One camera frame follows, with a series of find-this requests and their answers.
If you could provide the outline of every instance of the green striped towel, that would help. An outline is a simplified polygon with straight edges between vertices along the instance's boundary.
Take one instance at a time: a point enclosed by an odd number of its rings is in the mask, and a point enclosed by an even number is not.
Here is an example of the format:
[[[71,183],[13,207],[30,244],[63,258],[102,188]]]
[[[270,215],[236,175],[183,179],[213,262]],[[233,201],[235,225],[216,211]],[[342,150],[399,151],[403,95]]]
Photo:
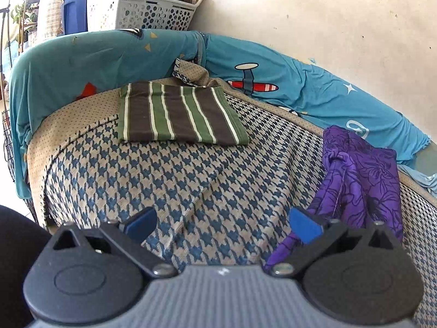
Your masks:
[[[249,137],[220,87],[129,84],[120,91],[119,140],[248,144]]]

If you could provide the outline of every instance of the purple floral fabric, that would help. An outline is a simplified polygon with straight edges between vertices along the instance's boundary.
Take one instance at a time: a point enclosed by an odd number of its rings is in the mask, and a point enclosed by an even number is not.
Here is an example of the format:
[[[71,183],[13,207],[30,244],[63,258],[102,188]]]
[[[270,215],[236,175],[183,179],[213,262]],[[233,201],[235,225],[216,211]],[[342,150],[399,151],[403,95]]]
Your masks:
[[[357,134],[331,126],[323,132],[322,161],[327,175],[308,212],[327,219],[338,218],[355,228],[381,220],[402,241],[396,152],[374,148]],[[266,268],[282,262],[298,242],[291,232],[272,253]]]

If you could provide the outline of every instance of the teal blanket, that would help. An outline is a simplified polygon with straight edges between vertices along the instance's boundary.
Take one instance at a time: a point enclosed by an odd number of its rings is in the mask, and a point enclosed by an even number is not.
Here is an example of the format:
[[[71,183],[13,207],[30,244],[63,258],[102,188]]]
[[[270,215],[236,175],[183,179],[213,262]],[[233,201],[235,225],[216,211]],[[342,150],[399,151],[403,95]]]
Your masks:
[[[78,98],[171,75],[176,58],[206,67],[245,94],[295,110],[319,127],[353,130],[409,161],[430,139],[400,113],[345,80],[257,43],[195,31],[113,30],[27,50],[10,80],[17,193],[30,198],[27,146],[42,120]]]

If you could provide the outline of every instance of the bolt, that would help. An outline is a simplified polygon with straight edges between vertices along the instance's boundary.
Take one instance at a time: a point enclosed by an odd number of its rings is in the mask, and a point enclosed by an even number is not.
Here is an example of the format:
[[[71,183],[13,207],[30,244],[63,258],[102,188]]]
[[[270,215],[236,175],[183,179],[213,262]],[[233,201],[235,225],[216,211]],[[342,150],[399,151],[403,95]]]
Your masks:
[[[172,277],[176,274],[176,269],[173,265],[162,263],[153,268],[153,273],[159,277]]]
[[[273,267],[273,273],[275,276],[289,276],[293,273],[294,267],[288,263],[279,263]]]

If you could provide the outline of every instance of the white star print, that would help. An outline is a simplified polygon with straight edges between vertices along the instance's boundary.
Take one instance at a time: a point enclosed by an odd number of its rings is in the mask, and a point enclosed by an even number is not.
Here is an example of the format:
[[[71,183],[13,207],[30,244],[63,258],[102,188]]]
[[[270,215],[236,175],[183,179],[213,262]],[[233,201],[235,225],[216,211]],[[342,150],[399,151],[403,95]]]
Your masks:
[[[349,84],[349,85],[343,84],[343,85],[345,85],[345,86],[347,87],[347,94],[348,94],[348,95],[349,95],[349,92],[351,92],[351,91],[356,91],[356,90],[352,87],[352,84]]]
[[[223,269],[217,270],[217,272],[218,272],[221,276],[225,276],[225,275],[227,275],[228,273],[230,273],[231,271],[230,271],[229,269],[227,269],[227,268],[223,268]]]

